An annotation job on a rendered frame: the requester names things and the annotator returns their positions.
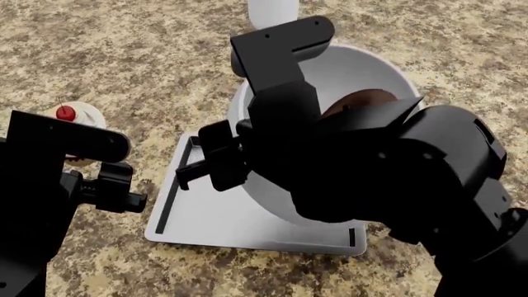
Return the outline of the frosted cupcake with cherry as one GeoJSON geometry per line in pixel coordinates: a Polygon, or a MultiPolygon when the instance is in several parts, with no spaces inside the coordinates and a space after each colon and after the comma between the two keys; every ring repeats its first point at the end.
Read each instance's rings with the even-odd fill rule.
{"type": "Polygon", "coordinates": [[[57,106],[48,109],[44,115],[80,125],[90,125],[101,129],[106,128],[104,115],[95,106],[82,101],[59,103],[57,106]]]}

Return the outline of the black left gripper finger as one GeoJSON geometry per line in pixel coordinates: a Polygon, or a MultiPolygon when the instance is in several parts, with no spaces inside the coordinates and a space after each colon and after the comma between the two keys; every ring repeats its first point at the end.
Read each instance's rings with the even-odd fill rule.
{"type": "Polygon", "coordinates": [[[148,195],[130,192],[134,169],[127,163],[102,163],[96,179],[96,208],[108,212],[141,213],[148,195]]]}
{"type": "Polygon", "coordinates": [[[83,184],[82,173],[72,170],[63,172],[60,178],[60,185],[66,190],[70,202],[79,202],[81,197],[81,187],[83,184]]]}

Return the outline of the white rectangular tray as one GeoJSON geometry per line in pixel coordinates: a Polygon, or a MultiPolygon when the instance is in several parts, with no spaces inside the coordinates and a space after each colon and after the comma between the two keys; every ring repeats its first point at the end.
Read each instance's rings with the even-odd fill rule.
{"type": "Polygon", "coordinates": [[[218,192],[209,177],[185,191],[176,170],[203,159],[197,133],[181,135],[145,228],[151,242],[359,256],[367,248],[365,224],[305,219],[288,192],[251,173],[244,185],[218,192]]]}

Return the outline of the white bowl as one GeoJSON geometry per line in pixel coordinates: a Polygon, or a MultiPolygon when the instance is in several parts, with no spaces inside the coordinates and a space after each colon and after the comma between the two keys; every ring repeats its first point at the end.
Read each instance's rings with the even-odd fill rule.
{"type": "MultiPolygon", "coordinates": [[[[308,83],[316,88],[322,111],[352,93],[382,90],[398,99],[419,95],[403,73],[379,56],[349,45],[331,45],[320,56],[299,64],[308,83]]],[[[335,219],[350,215],[351,202],[370,202],[368,186],[377,187],[397,168],[382,153],[367,153],[366,143],[357,141],[350,148],[339,140],[307,143],[288,148],[273,143],[270,156],[273,171],[299,180],[302,201],[321,214],[335,219]]],[[[292,193],[251,172],[243,189],[264,210],[290,224],[304,227],[331,227],[329,222],[306,219],[296,212],[292,193]]]]}

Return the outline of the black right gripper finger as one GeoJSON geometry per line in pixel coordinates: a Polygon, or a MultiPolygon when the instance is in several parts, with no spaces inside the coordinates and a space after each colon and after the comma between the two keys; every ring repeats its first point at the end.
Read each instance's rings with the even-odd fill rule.
{"type": "Polygon", "coordinates": [[[212,153],[204,160],[176,170],[177,181],[185,191],[190,190],[189,182],[206,175],[210,176],[215,190],[227,191],[247,180],[248,167],[238,153],[212,153]]]}
{"type": "Polygon", "coordinates": [[[211,155],[222,150],[238,149],[238,141],[233,136],[228,120],[200,128],[198,137],[204,155],[211,155]]]}

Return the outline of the chocolate donut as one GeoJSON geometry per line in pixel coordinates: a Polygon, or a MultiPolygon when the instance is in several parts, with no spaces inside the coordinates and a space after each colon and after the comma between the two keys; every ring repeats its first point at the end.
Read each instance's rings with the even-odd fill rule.
{"type": "Polygon", "coordinates": [[[322,118],[327,118],[333,114],[345,111],[351,108],[360,108],[365,106],[377,106],[383,103],[397,101],[397,97],[388,91],[382,89],[365,89],[350,93],[340,100],[333,103],[323,114],[322,118]]]}

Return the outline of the white cylindrical cup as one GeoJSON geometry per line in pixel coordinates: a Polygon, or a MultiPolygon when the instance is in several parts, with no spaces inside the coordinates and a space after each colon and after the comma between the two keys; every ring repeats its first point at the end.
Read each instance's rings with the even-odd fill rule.
{"type": "Polygon", "coordinates": [[[247,12],[255,29],[266,29],[296,21],[299,16],[299,0],[247,0],[247,12]]]}

